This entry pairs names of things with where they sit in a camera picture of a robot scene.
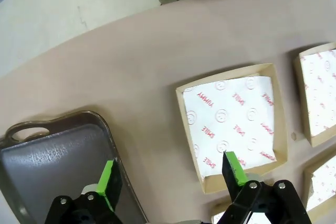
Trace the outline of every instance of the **brown table surface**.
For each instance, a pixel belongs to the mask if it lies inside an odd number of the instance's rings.
[[[107,120],[150,221],[209,220],[228,193],[202,193],[175,89],[273,62],[289,161],[267,178],[291,180],[301,196],[302,169],[335,138],[312,148],[303,136],[292,59],[333,41],[336,0],[185,0],[157,7],[76,37],[1,78],[0,132],[21,121],[92,109]],[[336,212],[331,215],[319,223],[332,223]]]

